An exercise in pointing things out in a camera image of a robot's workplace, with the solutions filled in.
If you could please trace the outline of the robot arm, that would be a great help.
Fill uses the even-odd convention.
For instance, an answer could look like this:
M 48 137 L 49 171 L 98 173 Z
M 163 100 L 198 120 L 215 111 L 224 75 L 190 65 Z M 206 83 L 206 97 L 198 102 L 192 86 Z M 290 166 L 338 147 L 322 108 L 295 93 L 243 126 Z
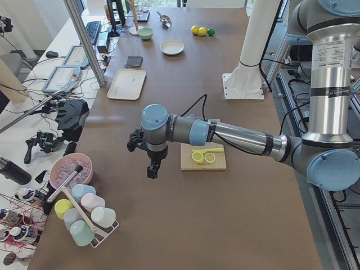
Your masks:
M 301 137 L 277 136 L 219 121 L 169 114 L 164 106 L 142 110 L 142 148 L 158 176 L 169 142 L 203 146 L 228 144 L 253 155 L 270 156 L 324 190 L 341 191 L 359 179 L 359 157 L 347 134 L 351 52 L 359 32 L 358 1 L 291 1 L 287 33 L 312 44 L 310 116 Z

